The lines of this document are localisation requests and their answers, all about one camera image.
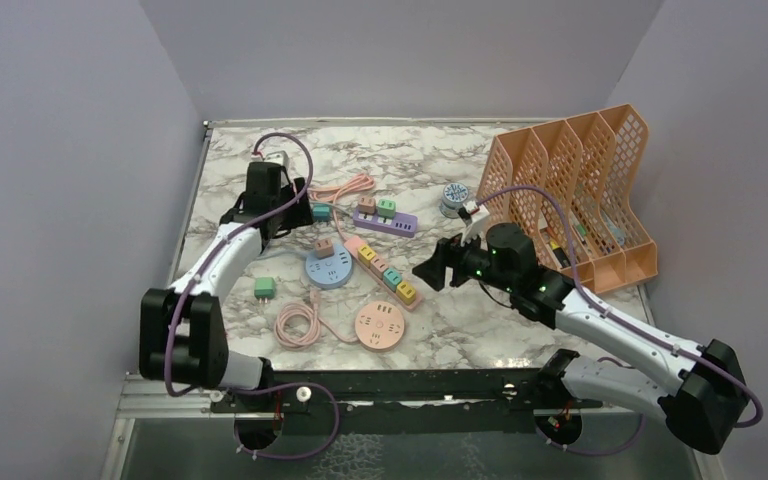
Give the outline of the teal charger plug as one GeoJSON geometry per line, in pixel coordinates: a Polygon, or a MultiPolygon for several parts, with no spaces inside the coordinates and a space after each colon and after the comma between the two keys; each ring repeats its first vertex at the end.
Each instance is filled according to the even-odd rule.
{"type": "Polygon", "coordinates": [[[396,269],[389,268],[383,275],[382,281],[391,291],[396,291],[402,283],[403,277],[396,269]]]}

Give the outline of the yellow charger plug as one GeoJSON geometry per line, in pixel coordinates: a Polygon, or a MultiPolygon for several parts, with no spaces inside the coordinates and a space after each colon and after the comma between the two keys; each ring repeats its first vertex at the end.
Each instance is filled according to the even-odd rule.
{"type": "Polygon", "coordinates": [[[396,287],[396,295],[404,305],[412,305],[417,299],[415,287],[408,281],[402,281],[396,287]]]}
{"type": "Polygon", "coordinates": [[[366,267],[370,267],[377,253],[369,246],[362,245],[357,249],[357,259],[366,267]]]}

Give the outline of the dusty pink charger plug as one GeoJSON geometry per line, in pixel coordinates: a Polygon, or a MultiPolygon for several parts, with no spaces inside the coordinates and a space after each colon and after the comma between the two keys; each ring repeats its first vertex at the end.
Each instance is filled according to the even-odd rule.
{"type": "Polygon", "coordinates": [[[320,238],[314,242],[314,255],[317,259],[331,257],[334,253],[334,244],[330,238],[320,238]]]}

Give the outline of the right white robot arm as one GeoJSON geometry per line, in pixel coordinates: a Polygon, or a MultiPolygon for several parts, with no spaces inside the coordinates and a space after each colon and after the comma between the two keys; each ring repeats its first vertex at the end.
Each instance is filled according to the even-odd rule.
{"type": "Polygon", "coordinates": [[[514,223],[497,224],[486,238],[440,239],[431,257],[412,269],[436,291],[474,280],[508,294],[513,310],[551,329],[575,335],[618,359],[608,367],[574,353],[556,353],[537,380],[539,398],[560,407],[596,400],[664,424],[686,446],[720,453],[751,401],[736,351],[661,331],[541,265],[529,236],[514,223]]]}

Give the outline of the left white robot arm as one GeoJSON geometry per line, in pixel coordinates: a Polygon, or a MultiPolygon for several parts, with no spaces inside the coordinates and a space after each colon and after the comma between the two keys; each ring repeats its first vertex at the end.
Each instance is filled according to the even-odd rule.
{"type": "Polygon", "coordinates": [[[151,288],[140,305],[139,372],[161,381],[172,397],[195,389],[236,389],[245,407],[273,401],[266,359],[230,351],[221,304],[279,231],[312,224],[309,177],[284,165],[249,165],[244,192],[221,218],[196,264],[166,288],[151,288]]]}

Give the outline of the pink dual USB charger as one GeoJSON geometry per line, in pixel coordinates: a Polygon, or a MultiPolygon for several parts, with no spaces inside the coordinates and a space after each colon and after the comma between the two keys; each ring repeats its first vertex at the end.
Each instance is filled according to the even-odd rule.
{"type": "Polygon", "coordinates": [[[377,211],[377,201],[373,196],[361,196],[358,199],[357,210],[364,215],[374,215],[377,211]]]}

